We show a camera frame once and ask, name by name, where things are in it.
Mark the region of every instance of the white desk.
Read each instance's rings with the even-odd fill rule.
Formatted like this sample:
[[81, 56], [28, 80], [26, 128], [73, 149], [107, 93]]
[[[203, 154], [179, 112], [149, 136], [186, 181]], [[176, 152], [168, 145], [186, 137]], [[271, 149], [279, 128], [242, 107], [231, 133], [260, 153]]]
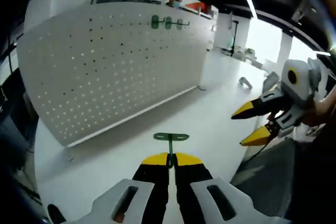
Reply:
[[[242, 76], [251, 82], [252, 90], [238, 84]], [[239, 142], [256, 124], [256, 118], [233, 121], [230, 116], [244, 102], [261, 94], [263, 80], [261, 70], [212, 51], [206, 58], [201, 82], [207, 91], [189, 91], [72, 147], [71, 162], [40, 120], [35, 172], [44, 207], [56, 205], [69, 221], [86, 215], [98, 196], [121, 179], [132, 178], [146, 157], [169, 151], [168, 142], [153, 139], [157, 132], [190, 135], [187, 141], [174, 143], [174, 151], [201, 158], [214, 177], [230, 181], [246, 150]], [[164, 223], [183, 223], [172, 169], [169, 196]]]

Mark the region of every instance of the white pegboard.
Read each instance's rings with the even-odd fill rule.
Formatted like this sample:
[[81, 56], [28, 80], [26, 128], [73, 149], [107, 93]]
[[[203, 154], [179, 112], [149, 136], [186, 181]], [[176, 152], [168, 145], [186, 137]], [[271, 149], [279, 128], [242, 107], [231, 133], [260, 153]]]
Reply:
[[[152, 29], [153, 15], [190, 25]], [[69, 145], [198, 85], [214, 24], [167, 6], [84, 4], [25, 33], [19, 67], [38, 115]]]

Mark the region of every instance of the window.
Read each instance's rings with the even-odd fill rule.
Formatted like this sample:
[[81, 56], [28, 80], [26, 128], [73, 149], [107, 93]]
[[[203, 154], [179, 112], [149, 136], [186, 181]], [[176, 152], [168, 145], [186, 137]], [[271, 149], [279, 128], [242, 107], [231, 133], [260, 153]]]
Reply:
[[307, 62], [308, 58], [316, 59], [316, 54], [313, 50], [308, 47], [305, 43], [296, 37], [293, 37], [292, 47], [290, 49], [289, 57], [290, 60], [302, 60]]
[[264, 64], [265, 59], [277, 62], [282, 31], [270, 23], [260, 19], [251, 19], [247, 35], [246, 48], [255, 51], [257, 61]]

